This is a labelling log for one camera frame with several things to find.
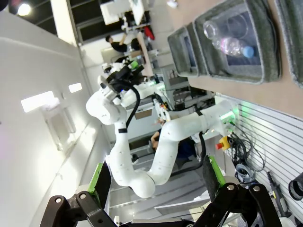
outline blue bottle cap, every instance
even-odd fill
[[[243,49],[243,55],[247,58],[252,58],[255,54],[254,48],[251,46],[245,46]]]

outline gray bin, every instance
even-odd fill
[[[229,21],[230,18],[239,16],[244,17],[248,23],[248,33],[244,39],[254,42],[256,55],[251,59],[225,55],[215,49],[212,41],[204,34],[204,22]],[[252,84],[279,79],[279,51],[275,29],[262,0],[227,0],[197,17],[194,29],[206,71],[211,77]]]
[[[290,74],[294,82],[303,88],[303,1],[275,0],[281,23]]]
[[[179,76],[198,77],[208,74],[192,23],[171,34],[168,43]]]

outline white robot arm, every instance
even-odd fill
[[[150,86],[145,83],[136,88],[140,98],[144,98],[160,92],[163,89],[161,86],[163,85]],[[117,184],[129,186],[138,196],[148,198],[153,195],[156,185],[162,185],[168,181],[177,157],[178,142],[195,133],[221,127],[222,116],[232,111],[232,104],[223,101],[218,105],[164,124],[152,167],[146,172],[134,170],[128,145],[125,107],[135,101],[134,97],[133,91],[128,91],[121,97],[121,104],[118,105],[117,94],[109,86],[103,86],[90,97],[86,109],[90,115],[97,117],[103,124],[115,125],[116,143],[111,150],[109,163]]]

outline power cord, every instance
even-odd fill
[[[170,103],[169,98],[167,98],[167,96],[166,96],[165,94],[163,94],[163,96],[166,98],[167,103],[170,105],[169,108],[170,108],[172,111],[174,111],[175,109],[174,109],[174,107],[172,106],[172,104]]]
[[[135,113],[137,112],[138,107],[139,107],[139,105],[140,105],[140,100],[141,100],[141,99],[140,99],[140,94],[139,94],[138,90],[137,90],[136,88],[134,88],[133,85],[132,85],[131,83],[129,83],[129,82],[127,82],[127,81],[124,81],[124,80],[116,80],[114,83],[115,83],[115,84],[119,84],[119,85],[121,85],[122,87],[126,87],[126,88],[128,88],[128,89],[131,89],[131,90],[135,93],[135,95],[136,95],[136,104],[135,104],[135,106],[134,106],[133,111],[131,112],[131,114],[129,115],[129,117],[128,117],[127,121],[126,121],[126,128],[128,128],[128,126],[129,126],[129,124],[130,124],[132,118],[134,117],[134,115],[135,115]]]
[[[204,158],[206,156],[206,146],[205,146],[205,141],[204,141],[204,138],[203,138],[203,134],[204,134],[203,132],[199,133],[199,138],[201,140],[201,147],[202,147],[201,159],[200,159],[199,164],[196,165],[196,166],[192,166],[192,167],[188,167],[186,169],[181,169],[179,171],[176,171],[176,172],[172,173],[170,175],[170,177],[176,176],[176,175],[188,172],[188,171],[193,171],[193,170],[199,169],[199,168],[201,168],[203,166],[203,161],[204,161]]]
[[[232,138],[232,161],[234,164],[245,164],[250,169],[252,169],[254,172],[261,172],[265,168],[265,160],[261,156],[260,152],[255,148],[252,141],[249,139],[247,134],[240,129],[237,125],[235,125],[233,122],[230,122],[231,125],[235,126],[238,130],[240,130],[244,137],[244,139],[240,139],[234,132],[231,134]],[[255,151],[257,155],[262,160],[262,167],[260,169],[255,169],[250,163],[248,163],[248,157],[251,155],[251,153]]]

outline wooden table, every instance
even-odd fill
[[[152,77],[153,76],[153,71],[152,71],[152,65],[150,61],[150,57],[148,56],[148,51],[144,42],[143,34],[142,32],[139,32],[137,35],[138,42],[141,46],[144,58],[145,58],[145,64],[144,64],[144,69],[141,72],[143,76],[148,76]]]
[[[172,24],[175,29],[192,22],[197,16],[209,10],[219,0],[178,0],[179,7],[168,7]],[[303,89],[299,88],[291,78],[288,61],[285,53],[282,29],[279,24],[274,0],[268,0],[273,19],[277,24],[277,34],[280,40],[280,52],[282,58],[282,78],[278,82],[251,85],[238,82],[220,81],[211,77],[191,78],[192,87],[219,92],[224,95],[270,107],[284,113],[303,118]]]

